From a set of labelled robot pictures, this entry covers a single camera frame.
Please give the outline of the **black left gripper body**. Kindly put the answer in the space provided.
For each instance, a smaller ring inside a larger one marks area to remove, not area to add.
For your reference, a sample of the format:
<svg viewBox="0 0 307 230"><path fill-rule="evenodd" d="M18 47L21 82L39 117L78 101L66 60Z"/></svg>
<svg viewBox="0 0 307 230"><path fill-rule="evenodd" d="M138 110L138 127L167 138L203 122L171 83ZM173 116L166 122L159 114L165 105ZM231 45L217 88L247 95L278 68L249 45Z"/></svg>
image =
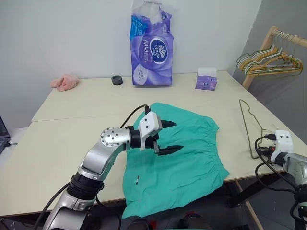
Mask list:
<svg viewBox="0 0 307 230"><path fill-rule="evenodd" d="M158 133L163 129L161 119L157 114L147 114L145 116L145 147L155 151L155 142L159 139Z"/></svg>

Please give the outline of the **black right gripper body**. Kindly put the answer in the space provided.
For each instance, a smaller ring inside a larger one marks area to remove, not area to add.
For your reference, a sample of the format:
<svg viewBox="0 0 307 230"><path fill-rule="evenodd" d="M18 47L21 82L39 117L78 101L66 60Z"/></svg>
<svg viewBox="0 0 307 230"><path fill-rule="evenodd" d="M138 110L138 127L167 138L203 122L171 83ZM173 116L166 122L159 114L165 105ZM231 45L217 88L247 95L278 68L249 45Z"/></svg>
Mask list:
<svg viewBox="0 0 307 230"><path fill-rule="evenodd" d="M269 147L259 147L258 148L258 153L263 156L271 156L273 152L275 151L274 146L269 146Z"/></svg>

